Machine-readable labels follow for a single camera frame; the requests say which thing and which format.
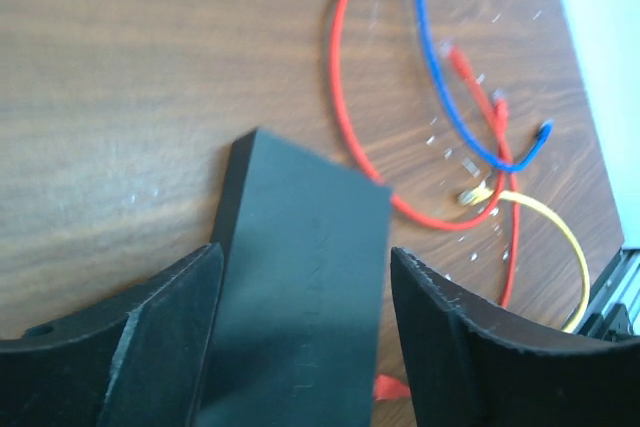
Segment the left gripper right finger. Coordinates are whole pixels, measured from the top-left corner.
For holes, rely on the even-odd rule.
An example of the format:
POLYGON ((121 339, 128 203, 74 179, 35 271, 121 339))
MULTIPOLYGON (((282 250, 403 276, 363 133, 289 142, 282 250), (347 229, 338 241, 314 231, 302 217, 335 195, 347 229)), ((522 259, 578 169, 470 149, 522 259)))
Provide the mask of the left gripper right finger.
POLYGON ((404 248, 391 286, 420 426, 636 426, 639 340, 574 335, 466 290, 404 248))

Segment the black network switch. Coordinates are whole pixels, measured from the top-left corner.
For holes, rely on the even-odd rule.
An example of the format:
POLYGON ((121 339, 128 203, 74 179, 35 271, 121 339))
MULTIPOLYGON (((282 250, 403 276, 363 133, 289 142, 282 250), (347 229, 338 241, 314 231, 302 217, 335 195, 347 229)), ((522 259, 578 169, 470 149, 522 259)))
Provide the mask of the black network switch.
POLYGON ((390 190, 264 129, 231 147, 200 426, 366 426, 390 190))

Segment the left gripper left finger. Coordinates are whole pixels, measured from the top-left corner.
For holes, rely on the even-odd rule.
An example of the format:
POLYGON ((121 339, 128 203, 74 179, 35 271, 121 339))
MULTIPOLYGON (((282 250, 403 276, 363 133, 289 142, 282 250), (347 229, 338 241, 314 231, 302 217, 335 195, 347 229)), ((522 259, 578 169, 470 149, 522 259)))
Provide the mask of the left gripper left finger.
POLYGON ((206 244, 149 279, 1 343, 4 426, 191 426, 224 273, 206 244))

